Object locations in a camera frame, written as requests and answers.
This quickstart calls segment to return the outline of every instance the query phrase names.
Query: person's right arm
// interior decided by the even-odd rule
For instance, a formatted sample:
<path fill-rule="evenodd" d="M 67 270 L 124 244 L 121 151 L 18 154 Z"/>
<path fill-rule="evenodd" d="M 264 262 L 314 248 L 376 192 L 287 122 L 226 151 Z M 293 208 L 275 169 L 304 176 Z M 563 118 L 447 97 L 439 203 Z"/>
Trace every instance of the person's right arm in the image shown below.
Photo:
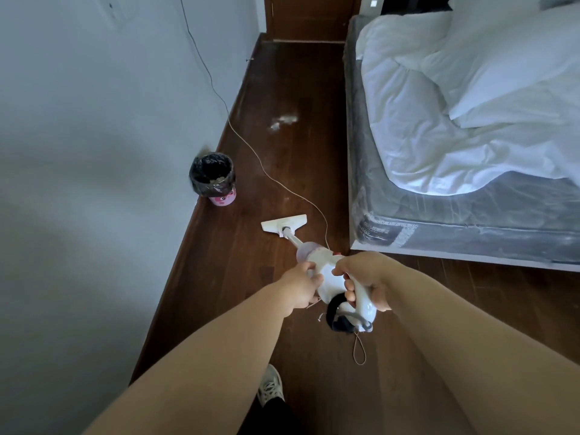
<path fill-rule="evenodd" d="M 478 433 L 580 434 L 580 366 L 380 253 L 345 257 L 333 273 L 392 308 Z"/>

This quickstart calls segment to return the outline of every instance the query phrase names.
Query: vacuum cleaner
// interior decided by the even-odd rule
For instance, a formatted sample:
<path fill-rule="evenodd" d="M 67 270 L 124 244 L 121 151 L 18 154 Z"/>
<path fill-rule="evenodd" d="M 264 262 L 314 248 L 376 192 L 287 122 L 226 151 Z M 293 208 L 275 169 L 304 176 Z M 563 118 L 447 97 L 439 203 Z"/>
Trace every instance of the vacuum cleaner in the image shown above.
<path fill-rule="evenodd" d="M 324 282 L 318 288 L 318 295 L 328 305 L 326 321 L 332 330 L 346 333 L 372 331 L 376 308 L 370 300 L 369 289 L 351 278 L 356 295 L 356 308 L 352 307 L 344 296 L 346 292 L 344 278 L 332 274 L 332 269 L 343 256 L 315 242 L 302 242 L 296 238 L 296 229 L 304 226 L 306 222 L 305 214 L 280 218 L 262 222 L 262 230 L 279 234 L 280 238 L 286 238 L 294 244 L 297 248 L 296 260 L 299 263 L 311 261 L 316 264 L 316 268 L 311 270 L 311 276 L 315 274 L 324 276 Z"/>

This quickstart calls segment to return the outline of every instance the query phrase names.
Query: power cord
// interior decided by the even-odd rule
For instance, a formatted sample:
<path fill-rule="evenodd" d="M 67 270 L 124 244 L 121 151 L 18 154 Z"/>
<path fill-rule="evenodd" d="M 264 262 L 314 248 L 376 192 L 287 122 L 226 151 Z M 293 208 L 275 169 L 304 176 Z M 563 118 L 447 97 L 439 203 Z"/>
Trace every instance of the power cord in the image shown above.
<path fill-rule="evenodd" d="M 251 146 L 251 145 L 250 145 L 248 142 L 246 142 L 246 140 L 245 140 L 245 139 L 244 139 L 242 136 L 240 136 L 240 134 L 239 134 L 239 133 L 238 133 L 238 132 L 237 132 L 237 131 L 234 129 L 234 127 L 232 126 L 232 124 L 231 124 L 231 122 L 230 122 L 230 109 L 228 108 L 226 101 L 224 101 L 224 100 L 223 100 L 223 97 L 221 97 L 221 96 L 219 95 L 219 93 L 216 91 L 216 89 L 215 89 L 215 87 L 214 87 L 214 78 L 212 77 L 212 73 L 209 71 L 209 68 L 208 68 L 208 66 L 206 65 L 206 63 L 205 63 L 204 59 L 202 58 L 202 56 L 201 56 L 201 53 L 199 52 L 199 49 L 197 48 L 197 43 L 195 42 L 195 38 L 193 37 L 192 31 L 191 31 L 191 30 L 190 30 L 190 28 L 189 28 L 189 23 L 187 22 L 187 15 L 185 14 L 185 7 L 183 6 L 183 0 L 179 0 L 179 1 L 181 2 L 182 11 L 183 11 L 183 18 L 185 18 L 185 26 L 187 26 L 187 33 L 189 34 L 189 36 L 190 36 L 190 37 L 191 37 L 191 39 L 192 39 L 193 45 L 194 45 L 194 47 L 195 47 L 195 51 L 197 52 L 197 55 L 198 55 L 198 57 L 199 57 L 199 60 L 201 61 L 201 64 L 203 64 L 203 66 L 204 66 L 204 68 L 205 68 L 205 71 L 206 71 L 206 72 L 208 73 L 208 75 L 209 75 L 209 82 L 210 82 L 210 84 L 211 84 L 211 86 L 212 86 L 212 90 L 214 91 L 214 93 L 216 94 L 216 96 L 217 96 L 217 97 L 219 97 L 219 99 L 220 99 L 220 100 L 223 102 L 223 105 L 224 105 L 224 107 L 226 107 L 226 112 L 227 112 L 227 123 L 228 123 L 228 125 L 230 126 L 231 130 L 232 130 L 232 131 L 234 131 L 234 134 L 235 134 L 236 136 L 238 136 L 238 137 L 240 138 L 240 140 L 241 140 L 242 142 L 244 142 L 244 143 L 245 143 L 245 144 L 248 146 L 248 148 L 250 148 L 250 149 L 252 150 L 252 152 L 254 153 L 254 155 L 255 155 L 255 156 L 256 156 L 256 158 L 257 158 L 257 161 L 258 161 L 258 162 L 260 162 L 260 167 L 262 168 L 262 171 L 264 171 L 264 174 L 266 175 L 266 177 L 268 177 L 270 180 L 272 180 L 272 182 L 276 182 L 276 183 L 278 183 L 278 184 L 279 184 L 279 185 L 280 185 L 282 188 L 286 189 L 286 190 L 287 190 L 288 192 L 290 192 L 292 195 L 295 195 L 295 196 L 297 196 L 297 197 L 299 197 L 299 198 L 302 198 L 302 200 L 304 200 L 304 201 L 306 201 L 306 202 L 310 203 L 311 205 L 313 205 L 313 206 L 316 208 L 316 210 L 317 210 L 317 211 L 319 211 L 319 212 L 320 212 L 320 214 L 321 214 L 321 215 L 323 216 L 323 218 L 324 218 L 324 223 L 326 224 L 326 229 L 325 229 L 325 231 L 324 231 L 324 242 L 326 243 L 326 246 L 327 246 L 327 248 L 328 248 L 329 250 L 331 250 L 330 246 L 328 245 L 328 221 L 327 221 L 326 217 L 324 216 L 324 214 L 323 214 L 323 211 L 321 211 L 321 210 L 320 210 L 320 208 L 319 208 L 319 207 L 318 207 L 316 204 L 314 204 L 314 203 L 312 203 L 310 200 L 308 200 L 308 198 L 302 197 L 300 194 L 297 194 L 297 193 L 295 193 L 294 191 L 291 191 L 291 190 L 290 190 L 290 189 L 288 189 L 288 188 L 287 188 L 287 187 L 286 187 L 284 184 L 282 184 L 282 183 L 280 183 L 278 180 L 276 180 L 276 179 L 272 178 L 272 176 L 271 176 L 270 174 L 268 174 L 268 173 L 266 172 L 266 170 L 264 169 L 264 164 L 262 163 L 262 159 L 260 159 L 260 156 L 258 156 L 258 154 L 257 154 L 256 150 L 254 150 L 254 149 L 252 148 L 252 146 Z"/>

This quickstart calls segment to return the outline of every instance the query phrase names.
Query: black vacuum strap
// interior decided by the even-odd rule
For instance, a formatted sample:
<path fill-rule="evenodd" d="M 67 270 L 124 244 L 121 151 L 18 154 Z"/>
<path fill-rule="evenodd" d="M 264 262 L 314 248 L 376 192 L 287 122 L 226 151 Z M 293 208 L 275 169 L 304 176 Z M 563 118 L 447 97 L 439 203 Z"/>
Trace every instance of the black vacuum strap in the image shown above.
<path fill-rule="evenodd" d="M 344 293 L 336 295 L 332 300 L 328 303 L 327 308 L 327 324 L 333 331 L 341 331 L 344 333 L 354 333 L 354 325 L 349 322 L 349 320 L 345 316 L 338 316 L 337 320 L 337 310 L 340 304 L 346 302 L 346 297 Z"/>

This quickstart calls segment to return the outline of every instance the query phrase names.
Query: dark brown wood floor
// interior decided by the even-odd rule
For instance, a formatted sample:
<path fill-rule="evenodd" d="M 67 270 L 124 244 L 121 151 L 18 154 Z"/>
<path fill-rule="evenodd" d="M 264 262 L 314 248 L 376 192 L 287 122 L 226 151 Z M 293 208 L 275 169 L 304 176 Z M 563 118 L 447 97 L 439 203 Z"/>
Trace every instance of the dark brown wood floor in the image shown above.
<path fill-rule="evenodd" d="M 342 46 L 265 43 L 251 63 L 233 124 L 275 178 L 311 199 L 329 222 L 329 242 L 346 253 L 348 204 Z M 282 115 L 298 121 L 270 127 Z M 185 337 L 295 264 L 286 240 L 260 222 L 300 213 L 305 241 L 324 241 L 318 212 L 268 180 L 250 150 L 227 130 L 238 197 L 218 208 L 200 201 L 153 322 L 135 377 Z M 393 256 L 489 314 L 580 363 L 576 274 Z M 392 313 L 362 336 L 367 361 L 352 359 L 353 336 L 331 332 L 318 304 L 284 322 L 272 356 L 286 401 L 311 434 L 472 433 L 453 396 Z"/>

